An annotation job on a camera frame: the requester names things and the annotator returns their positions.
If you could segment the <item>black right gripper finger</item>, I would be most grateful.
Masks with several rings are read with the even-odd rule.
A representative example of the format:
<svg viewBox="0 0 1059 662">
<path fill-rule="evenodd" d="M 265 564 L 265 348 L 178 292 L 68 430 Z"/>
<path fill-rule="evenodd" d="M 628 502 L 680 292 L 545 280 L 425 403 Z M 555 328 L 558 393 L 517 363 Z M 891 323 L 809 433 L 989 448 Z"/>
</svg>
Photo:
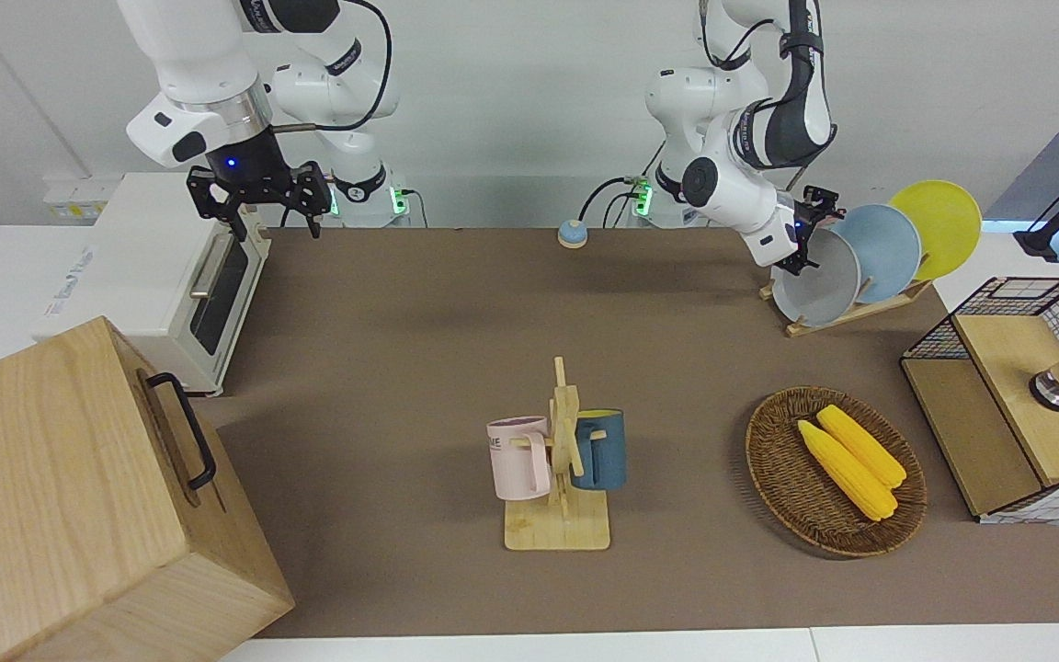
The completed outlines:
<svg viewBox="0 0 1059 662">
<path fill-rule="evenodd" d="M 247 229 L 240 212 L 246 196 L 241 189 L 227 186 L 217 173 L 207 167 L 191 167 L 186 185 L 200 218 L 225 225 L 236 241 L 246 240 Z"/>
<path fill-rule="evenodd" d="M 290 209 L 302 215 L 312 239 L 321 235 L 321 218 L 333 210 L 333 193 L 323 169 L 306 162 L 290 169 Z"/>
</svg>

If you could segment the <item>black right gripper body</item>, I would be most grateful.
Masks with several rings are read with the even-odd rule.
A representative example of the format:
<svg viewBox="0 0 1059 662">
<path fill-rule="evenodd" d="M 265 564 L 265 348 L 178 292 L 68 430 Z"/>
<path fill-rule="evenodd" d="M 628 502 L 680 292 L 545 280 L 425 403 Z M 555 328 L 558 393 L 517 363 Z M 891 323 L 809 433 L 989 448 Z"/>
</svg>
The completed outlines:
<svg viewBox="0 0 1059 662">
<path fill-rule="evenodd" d="M 227 186 L 247 189 L 253 204 L 290 201 L 291 167 L 271 129 L 210 151 L 209 169 Z"/>
</svg>

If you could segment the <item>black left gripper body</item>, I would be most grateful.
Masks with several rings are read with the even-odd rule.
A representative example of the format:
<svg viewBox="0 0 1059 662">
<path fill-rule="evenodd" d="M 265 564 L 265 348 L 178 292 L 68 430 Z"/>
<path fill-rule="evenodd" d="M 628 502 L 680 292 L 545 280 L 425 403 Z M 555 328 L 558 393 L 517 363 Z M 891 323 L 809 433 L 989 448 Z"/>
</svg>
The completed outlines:
<svg viewBox="0 0 1059 662">
<path fill-rule="evenodd" d="M 794 202 L 794 229 L 797 232 L 798 253 L 808 252 L 808 241 L 818 223 L 825 218 L 824 200 L 797 200 Z"/>
</svg>

